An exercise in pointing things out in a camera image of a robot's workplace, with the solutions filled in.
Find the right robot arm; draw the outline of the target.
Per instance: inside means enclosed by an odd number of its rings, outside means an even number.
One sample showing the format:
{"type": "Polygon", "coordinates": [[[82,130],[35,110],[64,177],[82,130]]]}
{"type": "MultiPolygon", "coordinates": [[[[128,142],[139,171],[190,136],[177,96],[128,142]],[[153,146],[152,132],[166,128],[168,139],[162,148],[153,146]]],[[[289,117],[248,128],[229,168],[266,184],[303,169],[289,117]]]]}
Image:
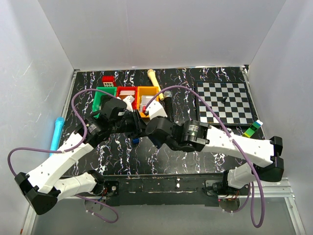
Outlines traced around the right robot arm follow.
{"type": "Polygon", "coordinates": [[[227,170],[221,182],[209,187],[210,191],[218,194],[232,194],[256,179],[279,182],[284,173],[281,137],[249,139],[226,133],[207,123],[191,120],[178,125],[165,117],[153,118],[145,132],[157,148],[166,144],[173,151],[221,153],[244,159],[245,164],[227,170]]]}

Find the navy blue card holder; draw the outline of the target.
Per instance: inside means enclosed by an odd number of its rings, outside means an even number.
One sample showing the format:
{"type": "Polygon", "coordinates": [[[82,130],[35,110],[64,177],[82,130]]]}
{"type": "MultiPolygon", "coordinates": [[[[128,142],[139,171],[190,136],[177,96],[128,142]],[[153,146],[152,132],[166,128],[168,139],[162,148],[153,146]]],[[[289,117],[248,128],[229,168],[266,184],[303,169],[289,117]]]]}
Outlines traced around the navy blue card holder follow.
{"type": "Polygon", "coordinates": [[[157,149],[160,149],[162,147],[163,143],[157,140],[156,138],[149,137],[149,139],[157,149]]]}

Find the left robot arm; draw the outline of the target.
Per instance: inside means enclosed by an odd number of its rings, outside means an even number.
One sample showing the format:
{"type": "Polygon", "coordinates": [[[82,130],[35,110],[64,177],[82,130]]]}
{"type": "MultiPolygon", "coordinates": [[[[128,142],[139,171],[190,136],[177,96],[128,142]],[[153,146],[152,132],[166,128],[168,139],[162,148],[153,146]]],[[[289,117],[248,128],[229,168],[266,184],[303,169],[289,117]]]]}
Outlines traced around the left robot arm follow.
{"type": "Polygon", "coordinates": [[[145,127],[137,109],[130,111],[125,101],[112,98],[75,128],[58,153],[52,154],[34,170],[18,173],[15,181],[38,215],[47,213],[58,201],[69,196],[85,192],[100,195],[105,189],[105,178],[96,170],[76,177],[61,177],[111,134],[124,133],[131,139],[139,138],[145,127]]]}

